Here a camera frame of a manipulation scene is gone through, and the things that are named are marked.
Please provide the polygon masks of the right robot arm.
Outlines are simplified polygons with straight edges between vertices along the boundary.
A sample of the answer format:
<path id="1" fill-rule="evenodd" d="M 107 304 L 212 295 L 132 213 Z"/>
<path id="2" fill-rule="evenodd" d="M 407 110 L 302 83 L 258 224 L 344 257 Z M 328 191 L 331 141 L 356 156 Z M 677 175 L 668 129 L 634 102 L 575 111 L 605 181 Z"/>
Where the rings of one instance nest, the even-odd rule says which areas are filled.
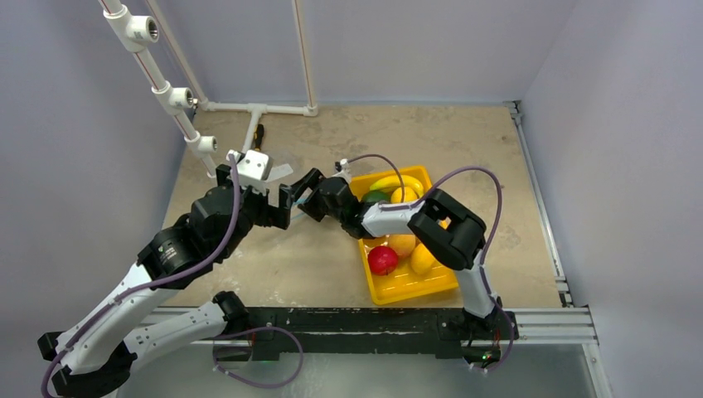
<path id="1" fill-rule="evenodd" d="M 384 235 L 414 235 L 458 281 L 467 330 L 486 337 L 497 326 L 512 331 L 515 322 L 490 286 L 485 270 L 487 251 L 497 229 L 441 189 L 461 172 L 460 167 L 441 177 L 420 199 L 406 204 L 366 203 L 352 193 L 343 177 L 324 177 L 316 168 L 289 187 L 293 199 L 310 195 L 299 209 L 316 221 L 329 216 L 355 239 Z"/>

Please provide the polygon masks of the clear zip top bag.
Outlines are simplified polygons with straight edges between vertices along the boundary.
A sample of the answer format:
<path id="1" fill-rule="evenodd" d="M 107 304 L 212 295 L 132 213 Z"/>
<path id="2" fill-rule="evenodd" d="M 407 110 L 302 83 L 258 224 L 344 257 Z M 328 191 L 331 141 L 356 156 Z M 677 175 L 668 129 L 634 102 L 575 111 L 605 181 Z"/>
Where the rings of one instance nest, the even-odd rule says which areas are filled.
<path id="1" fill-rule="evenodd" d="M 269 203 L 278 205 L 279 185 L 292 186 L 310 170 L 310 167 L 305 167 L 304 161 L 287 149 L 270 148 L 264 152 L 273 163 L 267 180 Z"/>

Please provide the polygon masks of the red apple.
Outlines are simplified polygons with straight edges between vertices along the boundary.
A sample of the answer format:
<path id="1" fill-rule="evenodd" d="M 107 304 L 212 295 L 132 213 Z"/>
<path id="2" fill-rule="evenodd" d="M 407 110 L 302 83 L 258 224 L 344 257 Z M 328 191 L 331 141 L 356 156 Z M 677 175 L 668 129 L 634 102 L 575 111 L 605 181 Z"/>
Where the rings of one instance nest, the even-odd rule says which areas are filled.
<path id="1" fill-rule="evenodd" d="M 390 247 L 379 245 L 369 251 L 367 263 L 369 270 L 373 274 L 386 276 L 395 271 L 399 263 L 399 257 Z"/>

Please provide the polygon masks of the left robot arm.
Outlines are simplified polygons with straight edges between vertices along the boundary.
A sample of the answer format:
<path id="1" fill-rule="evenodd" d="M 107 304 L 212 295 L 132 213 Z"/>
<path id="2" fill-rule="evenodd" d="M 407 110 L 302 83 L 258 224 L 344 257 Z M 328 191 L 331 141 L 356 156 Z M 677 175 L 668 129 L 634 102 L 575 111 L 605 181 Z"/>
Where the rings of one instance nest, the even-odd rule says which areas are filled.
<path id="1" fill-rule="evenodd" d="M 156 307 L 228 259 L 256 226 L 289 227 L 304 182 L 279 187 L 269 203 L 262 179 L 243 164 L 222 164 L 217 184 L 188 213 L 158 232 L 139 252 L 117 287 L 89 315 L 64 332 L 48 332 L 38 347 L 49 367 L 45 397 L 104 397 L 118 390 L 140 366 L 190 342 L 242 336 L 248 309 L 231 291 L 166 322 L 143 327 Z"/>

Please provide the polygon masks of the yellow peach with leaf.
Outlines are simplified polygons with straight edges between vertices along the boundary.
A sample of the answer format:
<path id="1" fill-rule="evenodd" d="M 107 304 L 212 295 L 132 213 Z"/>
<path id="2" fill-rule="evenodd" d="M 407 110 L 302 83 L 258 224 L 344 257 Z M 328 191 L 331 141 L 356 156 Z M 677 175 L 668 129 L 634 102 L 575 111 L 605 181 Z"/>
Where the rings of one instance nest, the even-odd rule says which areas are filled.
<path id="1" fill-rule="evenodd" d="M 405 259 L 414 251 L 417 239 L 414 235 L 390 235 L 387 246 L 397 254 L 399 259 Z"/>

